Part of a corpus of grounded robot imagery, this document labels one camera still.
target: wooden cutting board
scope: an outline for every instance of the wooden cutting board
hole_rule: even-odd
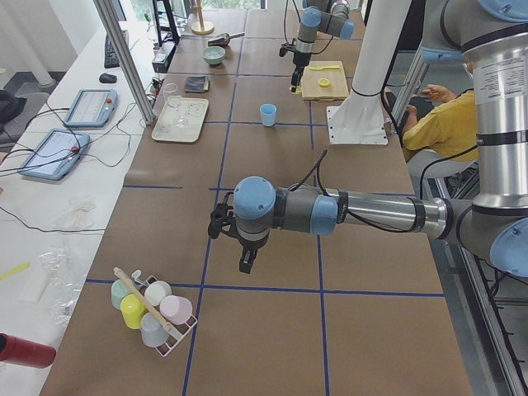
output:
[[[310,66],[333,66],[339,65],[338,69],[310,70]],[[330,82],[329,87],[320,87],[318,80],[326,78]],[[301,79],[302,95],[306,101],[342,101],[348,98],[347,78],[343,63],[340,60],[314,60],[308,67],[304,68]]]

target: computer mouse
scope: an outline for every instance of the computer mouse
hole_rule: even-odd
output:
[[[103,73],[99,76],[99,82],[103,84],[113,84],[117,81],[117,76],[114,74]]]

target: green bowl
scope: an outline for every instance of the green bowl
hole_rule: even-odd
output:
[[[205,62],[211,65],[221,64],[225,58],[225,49],[218,45],[212,45],[201,51],[201,56]]]

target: black keyboard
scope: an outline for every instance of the black keyboard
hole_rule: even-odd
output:
[[[126,44],[128,44],[128,31],[121,31],[123,37],[125,37]],[[105,38],[105,68],[119,68],[119,59],[117,58],[116,50],[114,45],[110,41],[110,37],[106,35]]]

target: blue tablet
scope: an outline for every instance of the blue tablet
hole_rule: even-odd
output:
[[[101,128],[117,103],[114,89],[82,89],[70,107],[64,125],[69,128]]]
[[[60,180],[68,174],[90,143],[90,135],[51,130],[21,165],[21,175]]]

